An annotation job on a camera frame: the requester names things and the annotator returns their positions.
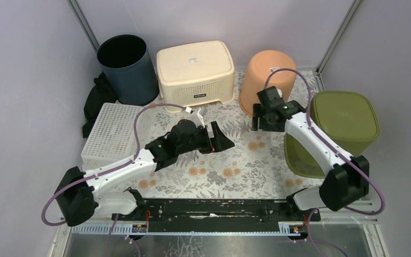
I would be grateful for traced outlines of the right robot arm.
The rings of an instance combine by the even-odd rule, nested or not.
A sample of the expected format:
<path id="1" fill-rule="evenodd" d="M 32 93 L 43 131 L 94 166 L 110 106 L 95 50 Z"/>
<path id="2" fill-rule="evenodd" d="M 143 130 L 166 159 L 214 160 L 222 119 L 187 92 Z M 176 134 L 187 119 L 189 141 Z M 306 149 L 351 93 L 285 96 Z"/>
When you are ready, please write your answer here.
<path id="1" fill-rule="evenodd" d="M 285 102 L 281 91 L 272 86 L 257 93 L 253 105 L 252 130 L 285 132 L 299 142 L 314 158 L 325 179 L 320 186 L 290 195 L 286 205 L 288 218 L 298 221 L 307 210 L 328 208 L 338 211 L 369 192 L 369 162 L 339 148 L 309 117 L 297 101 Z"/>

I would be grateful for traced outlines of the white perforated basket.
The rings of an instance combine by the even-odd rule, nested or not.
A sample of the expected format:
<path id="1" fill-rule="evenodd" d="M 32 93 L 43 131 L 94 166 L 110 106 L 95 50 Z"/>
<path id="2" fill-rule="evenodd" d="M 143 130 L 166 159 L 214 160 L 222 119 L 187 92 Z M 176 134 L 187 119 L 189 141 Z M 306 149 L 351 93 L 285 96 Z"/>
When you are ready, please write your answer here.
<path id="1" fill-rule="evenodd" d="M 138 140 L 134 136 L 134 121 L 143 107 L 105 103 L 81 152 L 82 170 L 97 169 L 126 157 L 134 156 L 150 140 L 154 128 L 153 111 L 143 112 L 136 123 Z"/>

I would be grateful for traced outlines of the orange bucket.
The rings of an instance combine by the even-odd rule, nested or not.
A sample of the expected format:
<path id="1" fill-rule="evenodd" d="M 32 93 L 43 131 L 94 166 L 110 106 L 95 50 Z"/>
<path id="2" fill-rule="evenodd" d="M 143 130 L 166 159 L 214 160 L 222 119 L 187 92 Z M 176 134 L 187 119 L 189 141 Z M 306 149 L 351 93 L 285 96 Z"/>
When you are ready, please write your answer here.
<path id="1" fill-rule="evenodd" d="M 296 70 L 296 64 L 289 55 L 280 51 L 265 50 L 251 58 L 239 96 L 240 106 L 246 114 L 250 116 L 253 114 L 253 104 L 259 103 L 257 93 L 264 88 L 268 76 L 282 68 Z M 280 89 L 283 100 L 286 102 L 294 87 L 295 80 L 296 73 L 281 71 L 271 77 L 268 86 Z"/>

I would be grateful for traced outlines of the cream perforated basket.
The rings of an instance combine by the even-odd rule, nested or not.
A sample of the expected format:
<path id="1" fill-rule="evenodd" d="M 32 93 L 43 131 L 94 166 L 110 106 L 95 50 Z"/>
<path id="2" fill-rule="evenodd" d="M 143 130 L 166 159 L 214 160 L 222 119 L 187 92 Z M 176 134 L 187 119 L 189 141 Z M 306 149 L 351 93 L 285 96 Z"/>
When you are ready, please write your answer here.
<path id="1" fill-rule="evenodd" d="M 159 90 L 165 110 L 181 111 L 234 99 L 234 63 L 222 41 L 204 41 L 160 50 L 156 55 Z"/>

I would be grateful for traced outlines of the green mesh waste bin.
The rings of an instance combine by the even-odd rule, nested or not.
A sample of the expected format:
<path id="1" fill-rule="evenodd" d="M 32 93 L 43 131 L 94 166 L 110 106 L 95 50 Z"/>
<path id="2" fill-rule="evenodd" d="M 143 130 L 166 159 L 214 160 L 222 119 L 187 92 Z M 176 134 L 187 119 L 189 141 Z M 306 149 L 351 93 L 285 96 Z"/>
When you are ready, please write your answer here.
<path id="1" fill-rule="evenodd" d="M 317 93 L 310 117 L 339 147 L 357 157 L 380 135 L 376 113 L 363 95 L 346 91 Z M 292 136 L 284 137 L 285 161 L 296 175 L 324 179 L 325 174 L 308 151 Z"/>

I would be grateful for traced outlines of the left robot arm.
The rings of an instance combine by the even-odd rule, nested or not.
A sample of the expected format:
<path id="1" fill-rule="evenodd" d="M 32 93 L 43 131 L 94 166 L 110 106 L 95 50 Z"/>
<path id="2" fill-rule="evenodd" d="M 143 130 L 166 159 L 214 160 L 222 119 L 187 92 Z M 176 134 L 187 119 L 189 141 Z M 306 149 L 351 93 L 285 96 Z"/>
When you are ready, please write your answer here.
<path id="1" fill-rule="evenodd" d="M 171 131 L 146 144 L 135 157 L 88 171 L 78 167 L 68 169 L 54 193 L 66 224 L 73 227 L 93 216 L 114 214 L 140 219 L 146 204 L 137 190 L 127 189 L 121 193 L 110 190 L 133 177 L 175 164 L 181 154 L 196 150 L 201 154 L 218 153 L 235 146 L 217 122 L 212 122 L 211 128 L 213 136 L 210 137 L 207 126 L 182 119 Z"/>

